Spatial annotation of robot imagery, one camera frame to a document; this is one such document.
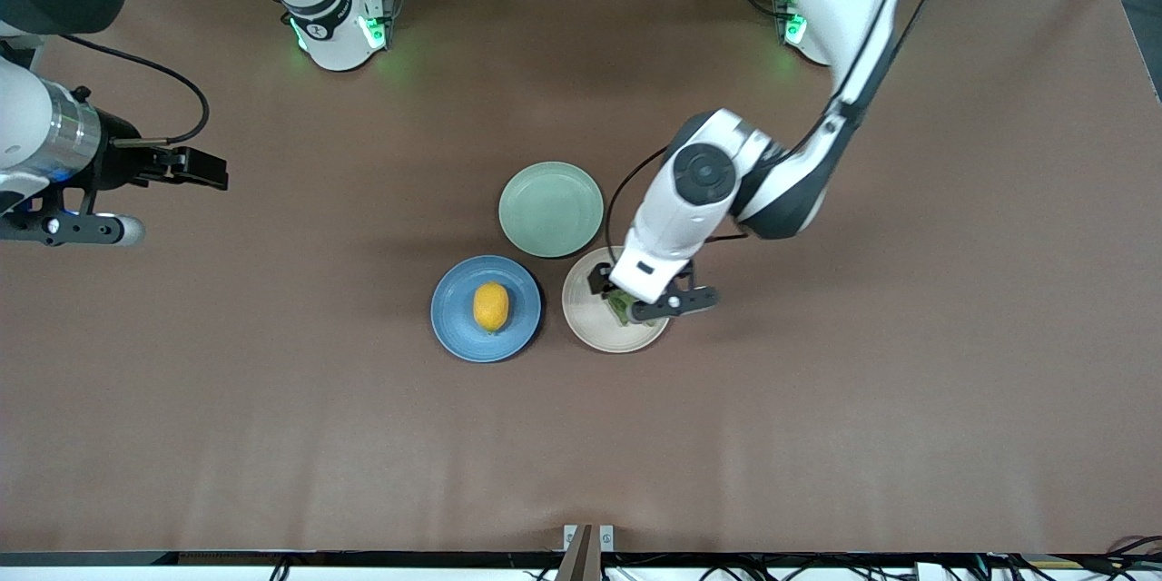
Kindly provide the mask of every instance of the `yellow lemon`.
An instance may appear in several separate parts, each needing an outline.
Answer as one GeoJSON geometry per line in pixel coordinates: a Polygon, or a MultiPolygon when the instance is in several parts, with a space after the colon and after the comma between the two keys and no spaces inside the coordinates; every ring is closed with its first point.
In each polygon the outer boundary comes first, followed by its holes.
{"type": "Polygon", "coordinates": [[[472,299],[472,316],[485,331],[500,331],[508,321],[508,290],[494,280],[481,284],[472,299]]]}

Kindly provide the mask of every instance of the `tabletop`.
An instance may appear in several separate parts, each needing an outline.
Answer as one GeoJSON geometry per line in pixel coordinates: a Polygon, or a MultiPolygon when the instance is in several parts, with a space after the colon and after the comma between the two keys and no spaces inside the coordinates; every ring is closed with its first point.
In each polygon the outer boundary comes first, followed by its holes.
{"type": "MultiPolygon", "coordinates": [[[[916,0],[904,2],[901,20],[916,0]]],[[[784,143],[826,69],[744,0],[406,0],[324,72],[268,0],[128,0],[99,43],[187,73],[231,188],[121,188],[132,249],[0,245],[0,547],[1104,551],[1162,531],[1162,110],[1118,0],[931,0],[815,224],[713,243],[722,302],[634,354],[566,325],[507,179],[609,198],[725,106],[784,143]],[[449,267],[545,293],[518,357],[428,317],[449,267]]],[[[198,106],[53,40],[145,135],[198,106]]],[[[648,171],[614,214],[615,238],[648,171]]]]}

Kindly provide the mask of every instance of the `plate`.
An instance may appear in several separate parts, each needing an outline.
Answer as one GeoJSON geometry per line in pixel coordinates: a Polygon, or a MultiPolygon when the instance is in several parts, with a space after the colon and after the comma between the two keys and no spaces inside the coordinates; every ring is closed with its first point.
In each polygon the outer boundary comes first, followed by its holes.
{"type": "MultiPolygon", "coordinates": [[[[622,246],[614,248],[614,256],[621,256],[622,246]]],[[[589,293],[589,271],[601,263],[610,264],[609,253],[604,246],[589,251],[574,264],[565,278],[561,288],[561,309],[565,309],[565,322],[573,329],[578,338],[594,350],[610,354],[627,354],[636,352],[657,340],[669,323],[668,317],[652,321],[653,325],[623,325],[614,314],[614,308],[600,295],[589,293]]]]}
{"type": "Polygon", "coordinates": [[[432,294],[432,331],[449,352],[465,361],[494,364],[524,349],[540,325],[540,288],[514,259],[486,254],[465,259],[439,280],[432,294]],[[481,284],[494,280],[508,290],[509,320],[496,333],[472,316],[481,284]]]}
{"type": "Polygon", "coordinates": [[[501,194],[504,236],[533,257],[557,259],[593,241],[605,213],[601,188],[582,168],[562,162],[532,164],[501,194]]]}

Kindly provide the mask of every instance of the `table surface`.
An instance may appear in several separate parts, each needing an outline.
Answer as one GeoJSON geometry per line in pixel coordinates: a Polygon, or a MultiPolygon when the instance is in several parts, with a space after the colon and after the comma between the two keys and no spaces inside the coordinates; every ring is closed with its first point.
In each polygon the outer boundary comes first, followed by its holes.
{"type": "MultiPolygon", "coordinates": [[[[407,0],[323,72],[267,0],[129,0],[101,43],[188,73],[231,188],[122,188],[136,249],[0,246],[5,550],[1093,551],[1162,531],[1162,110],[1118,0],[931,0],[816,224],[698,256],[723,301],[586,349],[573,259],[505,242],[507,179],[603,192],[698,110],[783,142],[825,69],[744,0],[407,0]],[[529,349],[461,363],[437,280],[517,259],[529,349]]],[[[144,134],[156,72],[42,73],[144,134]]],[[[614,216],[624,234],[650,175],[614,216]]]]}

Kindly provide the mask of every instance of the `blue plate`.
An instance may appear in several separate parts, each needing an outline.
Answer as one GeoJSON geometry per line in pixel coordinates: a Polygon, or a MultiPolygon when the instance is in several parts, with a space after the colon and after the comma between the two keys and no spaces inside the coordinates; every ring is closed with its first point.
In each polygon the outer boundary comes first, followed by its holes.
{"type": "Polygon", "coordinates": [[[432,331],[449,352],[465,361],[504,360],[529,344],[539,324],[537,282],[514,259],[492,254],[465,259],[439,280],[432,294],[432,331]],[[476,288],[489,280],[509,294],[509,320],[496,333],[486,332],[472,316],[476,288]]]}

